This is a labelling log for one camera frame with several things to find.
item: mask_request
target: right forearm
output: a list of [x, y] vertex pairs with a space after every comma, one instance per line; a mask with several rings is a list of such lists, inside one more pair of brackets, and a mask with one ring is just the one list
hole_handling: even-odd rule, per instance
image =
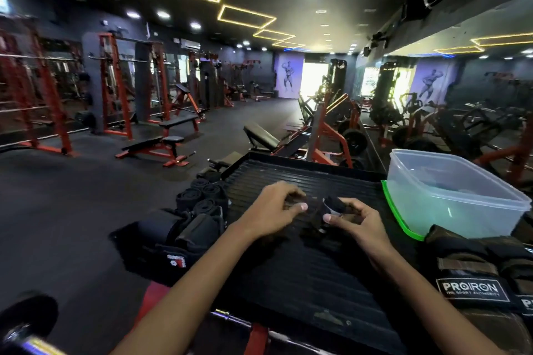
[[503, 354], [399, 253], [381, 263], [444, 355]]

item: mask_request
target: hand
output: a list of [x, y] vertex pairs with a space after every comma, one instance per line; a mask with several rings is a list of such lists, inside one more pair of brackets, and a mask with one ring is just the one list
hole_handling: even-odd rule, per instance
[[342, 202], [361, 211], [363, 221], [353, 224], [343, 217], [326, 214], [323, 220], [350, 233], [370, 258], [374, 267], [380, 268], [397, 251], [392, 246], [379, 212], [356, 198], [340, 198]]
[[289, 194], [305, 196], [305, 193], [296, 185], [284, 181], [264, 187], [259, 197], [235, 222], [235, 225], [249, 232], [254, 240], [283, 229], [293, 221], [296, 215], [305, 212], [308, 208], [306, 203], [301, 203], [283, 210], [283, 203]]

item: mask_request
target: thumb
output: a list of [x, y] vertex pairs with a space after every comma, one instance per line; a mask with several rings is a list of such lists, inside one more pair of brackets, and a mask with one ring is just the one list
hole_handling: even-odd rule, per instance
[[326, 213], [322, 219], [325, 223], [330, 224], [332, 226], [336, 226], [339, 229], [343, 229], [349, 233], [354, 234], [356, 232], [356, 228], [359, 226], [357, 224], [353, 224], [343, 217], [339, 217], [337, 215], [331, 215], [329, 213]]
[[296, 217], [299, 213], [305, 212], [308, 208], [308, 205], [305, 202], [300, 204], [295, 204], [285, 211], [286, 214], [290, 216], [291, 219]]

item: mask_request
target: left hand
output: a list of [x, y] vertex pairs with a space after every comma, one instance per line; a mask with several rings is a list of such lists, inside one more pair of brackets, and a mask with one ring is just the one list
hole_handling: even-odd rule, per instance
[[284, 210], [283, 203], [289, 194], [305, 196], [296, 185], [284, 181], [264, 187], [259, 197], [235, 225], [245, 229], [254, 240], [283, 229], [296, 215], [308, 209], [306, 203], [300, 203]]

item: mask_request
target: person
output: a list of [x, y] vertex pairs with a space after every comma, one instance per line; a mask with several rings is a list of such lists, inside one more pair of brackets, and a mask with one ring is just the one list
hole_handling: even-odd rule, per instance
[[285, 78], [283, 79], [283, 84], [285, 85], [285, 91], [287, 91], [287, 82], [290, 84], [290, 90], [293, 89], [293, 78], [292, 75], [294, 73], [294, 69], [290, 67], [290, 61], [286, 64], [282, 64], [281, 67], [285, 69]]
[[422, 87], [422, 92], [420, 93], [420, 99], [422, 99], [422, 96], [424, 93], [428, 93], [428, 100], [431, 98], [431, 95], [433, 94], [433, 83], [439, 78], [443, 77], [444, 74], [440, 70], [433, 69], [431, 71], [431, 75], [426, 76], [422, 79], [422, 82], [424, 83], [424, 86]]
[[[257, 239], [281, 230], [307, 204], [284, 210], [289, 194], [305, 195], [280, 181], [266, 186], [243, 216], [142, 318], [111, 355], [179, 355], [187, 351], [197, 328], [244, 251]], [[361, 211], [363, 222], [324, 215], [324, 221], [348, 232], [372, 265], [388, 277], [413, 308], [444, 355], [504, 355], [416, 271], [392, 246], [379, 213], [355, 198], [342, 201]]]

